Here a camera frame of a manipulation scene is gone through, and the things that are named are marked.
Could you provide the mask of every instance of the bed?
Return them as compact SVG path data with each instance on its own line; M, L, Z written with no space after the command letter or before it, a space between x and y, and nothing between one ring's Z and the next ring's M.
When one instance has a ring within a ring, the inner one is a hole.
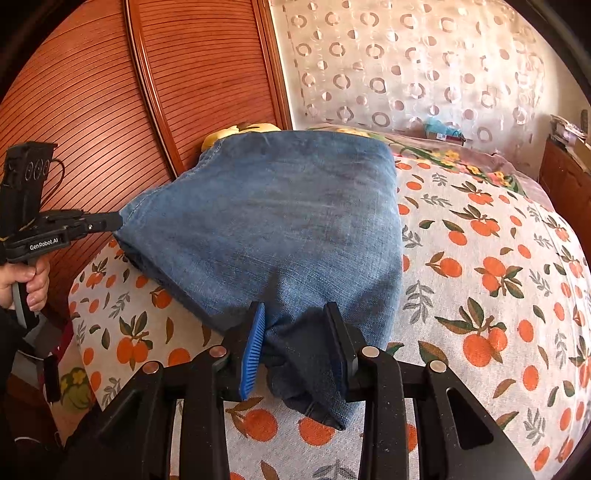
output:
M417 365L436 358L449 364L535 477L552 478L591 422L591 274L572 229L502 157L318 128L374 137L392 149L404 274L388 353ZM72 341L61 347L62 399L53 407L62 440L95 399L105 408L143 362L186 362L221 339L136 270L114 239L77 276L69 308ZM260 367L248 400L226 405L228 449L241 452L229 458L232 480L356 478L363 408L336 431L274 399L264 373ZM181 412L179 402L172 477ZM416 479L411 404L407 419Z

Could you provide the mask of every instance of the jeans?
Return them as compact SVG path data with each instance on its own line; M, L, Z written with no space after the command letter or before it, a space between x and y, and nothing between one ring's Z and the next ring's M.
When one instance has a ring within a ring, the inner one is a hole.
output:
M330 369L322 308L336 301L384 348L398 307L396 169L377 140L335 132L233 135L176 181L122 210L128 258L213 329L266 307L271 392L344 429L354 405Z

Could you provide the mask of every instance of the orange print bedsheet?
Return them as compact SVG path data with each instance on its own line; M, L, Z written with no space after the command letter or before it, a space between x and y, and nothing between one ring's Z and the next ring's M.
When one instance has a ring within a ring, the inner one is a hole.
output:
M550 479L591 421L591 276L579 242L559 215L521 195L420 160L393 161L404 284L387 350L400 361L449 364L535 477ZM70 302L90 380L67 377L66 401L81 380L104 408L143 362L186 362L220 341L131 266L114 240L79 275ZM232 479L356 478L363 407L337 432L286 408L264 377L261 367L251 398L226 405L228 451L240 452L229 459ZM407 418L417 479L410 404Z

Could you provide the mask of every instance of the black sleeve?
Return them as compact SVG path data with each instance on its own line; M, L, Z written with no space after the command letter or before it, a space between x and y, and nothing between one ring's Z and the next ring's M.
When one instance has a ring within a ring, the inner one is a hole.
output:
M17 322L13 310L0 309L0 399L6 391L6 382L12 370L18 344L27 331Z
M6 478L18 478L17 448L4 412L6 383L12 370L18 344L27 333L10 310L0 309L0 470Z

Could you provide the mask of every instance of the blue denim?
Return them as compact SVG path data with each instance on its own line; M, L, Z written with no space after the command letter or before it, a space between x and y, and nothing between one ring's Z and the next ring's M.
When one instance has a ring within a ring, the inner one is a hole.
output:
M233 135L122 210L128 258L211 328L265 303L262 362L286 405L344 429L322 308L384 348L400 296L396 169L377 140L335 132Z

